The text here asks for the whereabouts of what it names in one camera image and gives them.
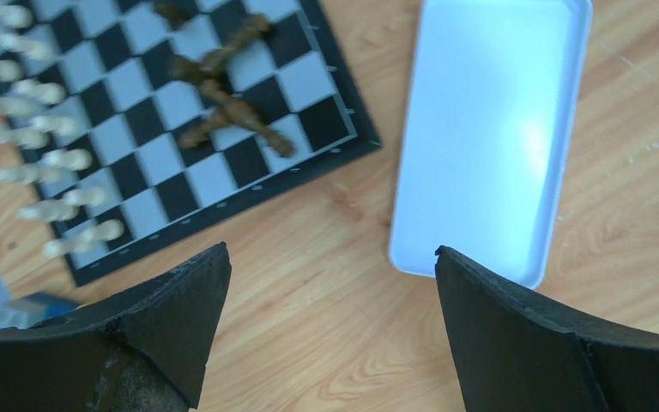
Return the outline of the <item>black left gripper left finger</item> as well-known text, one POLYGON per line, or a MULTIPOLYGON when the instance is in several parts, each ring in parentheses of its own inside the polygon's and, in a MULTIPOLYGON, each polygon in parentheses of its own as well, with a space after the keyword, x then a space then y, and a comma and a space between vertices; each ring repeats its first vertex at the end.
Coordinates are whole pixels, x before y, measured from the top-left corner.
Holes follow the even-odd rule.
POLYGON ((26 329, 0 329, 0 411, 186 411, 232 266, 225 243, 26 329))

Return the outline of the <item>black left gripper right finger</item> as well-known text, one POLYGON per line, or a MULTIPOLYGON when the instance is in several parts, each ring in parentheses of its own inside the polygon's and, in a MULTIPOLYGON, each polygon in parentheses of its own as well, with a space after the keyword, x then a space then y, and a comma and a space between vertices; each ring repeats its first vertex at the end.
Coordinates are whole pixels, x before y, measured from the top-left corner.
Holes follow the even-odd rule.
POLYGON ((659 334, 581 312, 437 249, 468 411, 659 411, 659 334))

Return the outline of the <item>black white chess board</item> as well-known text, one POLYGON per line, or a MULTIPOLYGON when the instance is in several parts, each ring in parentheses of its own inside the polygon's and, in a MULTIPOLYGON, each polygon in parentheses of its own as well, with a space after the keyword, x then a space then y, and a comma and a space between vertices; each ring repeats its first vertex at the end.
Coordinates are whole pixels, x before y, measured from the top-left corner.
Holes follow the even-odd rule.
POLYGON ((65 99, 36 105, 44 115, 74 119, 72 136, 51 135, 47 150, 83 149, 90 166, 34 186, 40 199, 101 186, 101 205, 55 221, 58 239, 109 220, 124 232, 65 257, 78 286, 239 214, 354 159, 381 141, 318 1, 183 1, 190 14, 172 30, 148 1, 26 1, 33 16, 21 35, 48 45, 51 61, 0 46, 0 60, 26 76, 58 82, 65 99), (197 59, 229 39, 248 15, 273 27, 227 65, 222 86, 246 100, 295 148, 279 157, 257 134, 232 126, 199 148, 180 136, 215 104, 170 77, 176 55, 197 59))

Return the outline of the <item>brown chess piece long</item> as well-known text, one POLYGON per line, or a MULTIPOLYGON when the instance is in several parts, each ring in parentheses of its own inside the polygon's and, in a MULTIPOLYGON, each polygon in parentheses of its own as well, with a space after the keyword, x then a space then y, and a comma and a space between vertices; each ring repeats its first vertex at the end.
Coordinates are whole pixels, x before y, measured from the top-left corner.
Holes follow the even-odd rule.
POLYGON ((294 155, 295 147, 288 138, 270 128, 252 105, 229 94, 217 80, 203 74, 198 69, 197 62, 176 56, 172 59, 169 70, 173 77, 195 86, 204 97, 215 103, 215 107, 223 107, 234 122, 232 125, 262 136, 281 158, 290 158, 294 155))

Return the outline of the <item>brown chess piece crossed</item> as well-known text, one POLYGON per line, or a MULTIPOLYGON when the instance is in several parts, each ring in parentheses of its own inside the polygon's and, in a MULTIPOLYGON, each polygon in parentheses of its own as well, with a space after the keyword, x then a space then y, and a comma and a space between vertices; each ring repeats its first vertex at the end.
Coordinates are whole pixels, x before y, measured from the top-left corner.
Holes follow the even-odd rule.
POLYGON ((233 30, 220 48, 206 53, 198 63, 198 69, 206 76, 218 76, 229 60, 244 50, 251 42, 267 35, 273 23, 263 13, 248 15, 240 26, 233 30))

